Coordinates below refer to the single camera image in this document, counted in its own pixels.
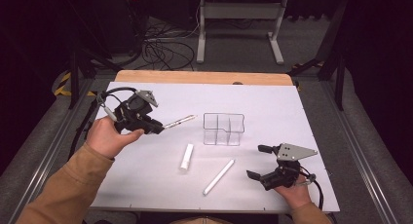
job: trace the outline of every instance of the white tube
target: white tube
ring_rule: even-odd
[[[222,176],[224,176],[224,174],[228,171],[228,169],[234,164],[235,159],[232,159],[227,166],[225,166],[225,168],[223,168],[218,175],[216,175],[216,177],[212,180],[212,182],[209,183],[209,185],[207,185],[206,189],[204,190],[204,196],[206,196],[209,191],[215,186],[215,184],[219,181],[219,179],[221,179]]]
[[[185,155],[183,156],[183,160],[181,163],[181,167],[182,169],[188,169],[189,167],[189,162],[191,160],[191,155],[192,155],[192,150],[194,149],[194,145],[193,144],[188,144],[188,146],[186,146],[186,151],[185,151]]]

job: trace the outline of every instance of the white tabletop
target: white tabletop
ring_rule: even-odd
[[[158,211],[224,211],[285,213],[288,206],[275,191],[265,191],[246,176],[246,170],[267,174],[278,166],[276,156],[260,153],[257,145],[290,143],[319,150],[293,86],[234,86],[195,84],[110,83],[108,90],[133,87],[153,91],[158,103],[149,114],[168,124],[188,115],[195,120],[161,132],[143,135],[126,147],[103,181],[91,208]],[[114,95],[126,100],[132,92]],[[118,101],[108,97],[114,110]],[[205,113],[244,114],[245,132],[240,146],[204,145]],[[97,118],[106,113],[99,109]],[[194,144],[189,169],[179,169],[188,143]],[[315,173],[324,193],[324,211],[339,211],[321,158],[322,152],[300,160]],[[216,186],[203,195],[209,182],[235,159]],[[318,204],[319,191],[309,186]]]

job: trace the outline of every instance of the hand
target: hand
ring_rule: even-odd
[[[94,121],[89,130],[86,142],[97,153],[108,159],[113,159],[128,144],[137,141],[144,134],[144,130],[132,131],[128,134],[119,134],[114,122],[109,116]]]
[[[302,183],[305,181],[306,178],[300,174],[297,178],[296,183]],[[311,202],[309,189],[307,185],[292,185],[289,188],[280,186],[276,187],[274,190],[276,190],[278,193],[280,193],[280,195],[282,195],[285,198],[286,202],[292,209],[295,209],[302,205],[306,205]]]

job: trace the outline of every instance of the brown long-sleeve shirt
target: brown long-sleeve shirt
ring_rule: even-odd
[[[82,223],[113,162],[85,143],[49,178],[43,192],[24,208],[17,223]],[[296,224],[330,223],[314,204],[303,205],[291,214]]]

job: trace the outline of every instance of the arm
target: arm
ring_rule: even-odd
[[[304,182],[305,177],[300,175],[298,183]],[[330,224],[327,216],[312,203],[307,186],[280,186],[275,188],[291,207],[292,220],[295,224]]]
[[[18,223],[82,223],[115,156],[142,135],[143,130],[118,134],[108,117],[96,120],[86,143],[49,178]]]

